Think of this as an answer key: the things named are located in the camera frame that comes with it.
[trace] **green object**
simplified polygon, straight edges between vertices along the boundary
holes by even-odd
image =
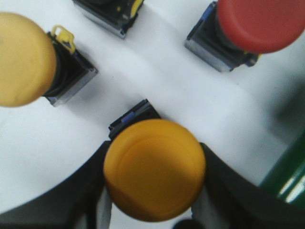
[[[277,198],[305,209],[305,131],[260,185]]]

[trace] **emergency stop button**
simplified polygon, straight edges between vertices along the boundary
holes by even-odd
[[[294,42],[305,28],[304,0],[219,0],[219,24],[238,48],[275,52]]]

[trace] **yellow button cap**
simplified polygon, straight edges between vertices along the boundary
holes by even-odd
[[[56,71],[50,38],[33,21],[0,12],[0,106],[28,104],[49,89]]]
[[[205,157],[187,129],[150,119],[115,138],[104,175],[110,196],[123,212],[139,220],[163,221],[186,211],[199,195]]]

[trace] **white surface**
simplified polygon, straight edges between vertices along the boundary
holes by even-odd
[[[0,0],[1,11],[27,16],[45,31],[66,27],[100,71],[58,108],[45,98],[0,108],[0,212],[68,177],[108,139],[108,125],[144,98],[245,178],[262,180],[305,124],[305,35],[252,68],[218,73],[183,46],[209,2],[145,0],[121,40],[71,0]],[[114,210],[112,229],[168,229],[174,221],[144,224]]]

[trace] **red button cap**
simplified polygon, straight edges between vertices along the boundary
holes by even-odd
[[[227,38],[253,53],[280,50],[305,29],[305,0],[219,0],[218,20]]]

